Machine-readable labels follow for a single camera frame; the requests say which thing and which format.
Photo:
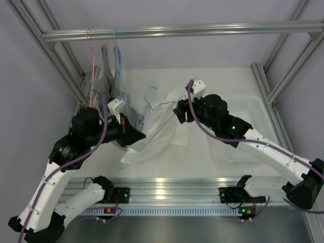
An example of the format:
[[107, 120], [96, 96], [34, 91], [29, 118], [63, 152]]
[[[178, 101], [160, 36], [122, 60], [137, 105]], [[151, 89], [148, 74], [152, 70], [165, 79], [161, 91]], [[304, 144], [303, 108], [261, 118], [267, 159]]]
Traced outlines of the white plastic basket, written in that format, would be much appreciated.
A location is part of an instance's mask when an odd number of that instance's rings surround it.
[[[270, 123], [269, 117], [260, 98], [254, 96], [222, 97], [227, 103], [229, 115], [234, 119], [230, 122], [227, 138], [242, 139], [248, 128], [256, 129], [261, 135], [278, 144], [277, 137]], [[214, 138], [207, 137], [211, 159], [213, 163], [223, 165], [247, 165], [259, 163], [253, 155], [234, 148]]]

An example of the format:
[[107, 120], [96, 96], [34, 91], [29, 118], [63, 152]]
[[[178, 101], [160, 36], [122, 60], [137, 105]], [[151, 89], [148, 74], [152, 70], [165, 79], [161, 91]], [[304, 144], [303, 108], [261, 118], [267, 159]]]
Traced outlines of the aluminium frame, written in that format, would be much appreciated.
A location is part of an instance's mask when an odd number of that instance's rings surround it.
[[[323, 40], [323, 21], [321, 20], [299, 20], [299, 15], [305, 8], [307, 1], [300, 1], [294, 13], [294, 19], [290, 21], [275, 21], [275, 22], [255, 22], [255, 23], [229, 23], [229, 24], [200, 24], [200, 25], [175, 25], [175, 26], [149, 26], [149, 27], [130, 27], [116, 29], [117, 39], [131, 38], [151, 38], [151, 37], [180, 37], [180, 36], [208, 36], [208, 35], [235, 35], [235, 34], [282, 34], [288, 35], [291, 33], [314, 32], [319, 34], [317, 40], [311, 41], [299, 59], [292, 66], [284, 80], [270, 94], [266, 104], [269, 105], [281, 94], [285, 85], [295, 76], [299, 69], [305, 64], [308, 58], [316, 50], [317, 46]], [[56, 68], [57, 72], [68, 84], [77, 101], [84, 107], [89, 104], [89, 99], [86, 98], [82, 90], [74, 82], [70, 73], [65, 66], [61, 57], [55, 51], [57, 42], [66, 43], [68, 41], [80, 41], [90, 39], [114, 39], [113, 29], [94, 29], [94, 30], [61, 30], [55, 29], [48, 32], [42, 32], [33, 14], [29, 11], [28, 5], [24, 1], [7, 1], [7, 5], [12, 12], [17, 15], [17, 18], [24, 25], [30, 36], [38, 44], [39, 49], [47, 56], [51, 64]], [[279, 145], [284, 149], [288, 149], [288, 143]], [[270, 203], [270, 197], [251, 197], [245, 191], [236, 186], [238, 191], [241, 191], [248, 197], [249, 200], [258, 199], [261, 203], [267, 206]], [[305, 211], [294, 205], [291, 205], [299, 210]]]

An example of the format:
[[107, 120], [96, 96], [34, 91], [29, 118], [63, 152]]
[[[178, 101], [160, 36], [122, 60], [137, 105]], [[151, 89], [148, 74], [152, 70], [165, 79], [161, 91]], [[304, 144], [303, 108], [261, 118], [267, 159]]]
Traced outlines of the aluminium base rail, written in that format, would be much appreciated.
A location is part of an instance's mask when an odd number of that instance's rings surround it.
[[[229, 178], [110, 178], [115, 187], [127, 187], [130, 205], [187, 206], [219, 205], [220, 189], [234, 187], [239, 177]], [[245, 188], [250, 195], [270, 197], [275, 204], [283, 202], [286, 193], [279, 177], [252, 177]]]

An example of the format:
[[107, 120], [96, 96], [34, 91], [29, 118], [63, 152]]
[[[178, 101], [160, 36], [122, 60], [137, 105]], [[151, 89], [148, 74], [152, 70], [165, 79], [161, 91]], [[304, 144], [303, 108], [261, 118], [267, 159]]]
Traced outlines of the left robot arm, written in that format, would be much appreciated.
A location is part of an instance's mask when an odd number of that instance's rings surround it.
[[104, 176], [95, 177], [66, 202], [59, 199], [83, 162], [103, 143], [116, 141], [121, 147], [144, 139], [122, 114], [121, 121], [95, 108], [82, 108], [72, 118], [69, 133], [58, 140], [49, 156], [43, 178], [25, 210], [12, 217], [8, 225], [20, 233], [18, 241], [56, 242], [70, 222], [96, 203], [114, 198], [114, 183]]

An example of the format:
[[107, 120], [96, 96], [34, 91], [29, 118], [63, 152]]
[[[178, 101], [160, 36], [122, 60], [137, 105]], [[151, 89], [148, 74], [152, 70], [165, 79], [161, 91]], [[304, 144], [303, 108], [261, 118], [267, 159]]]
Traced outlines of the grey tank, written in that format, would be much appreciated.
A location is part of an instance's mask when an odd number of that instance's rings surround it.
[[114, 48], [114, 55], [116, 60], [116, 67], [110, 93], [112, 97], [121, 98], [125, 101], [126, 106], [124, 108], [124, 114], [127, 116], [130, 124], [134, 128], [141, 130], [140, 125], [143, 122], [144, 117], [130, 105], [130, 100], [128, 94], [126, 93], [126, 88], [124, 85], [124, 77], [122, 73], [122, 59], [118, 46]]
[[91, 107], [95, 104], [101, 92], [105, 91], [108, 94], [111, 92], [111, 88], [114, 82], [114, 77], [112, 75], [109, 65], [108, 43], [103, 44], [100, 51], [102, 54], [103, 66], [99, 70], [99, 75], [97, 77], [95, 77], [95, 72], [93, 72], [93, 78], [91, 79], [91, 93], [89, 103]]

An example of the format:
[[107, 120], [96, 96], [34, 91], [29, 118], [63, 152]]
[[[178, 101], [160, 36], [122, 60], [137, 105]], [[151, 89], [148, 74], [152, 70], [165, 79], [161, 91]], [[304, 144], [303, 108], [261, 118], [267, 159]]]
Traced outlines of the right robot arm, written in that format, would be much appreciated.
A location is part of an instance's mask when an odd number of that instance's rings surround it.
[[220, 96], [211, 94], [180, 100], [173, 110], [180, 123], [196, 122], [210, 137], [243, 150], [276, 170], [277, 179], [244, 175], [235, 189], [236, 197], [279, 197], [305, 211], [312, 209], [323, 187], [323, 160], [310, 161], [278, 146], [251, 124], [233, 116]]

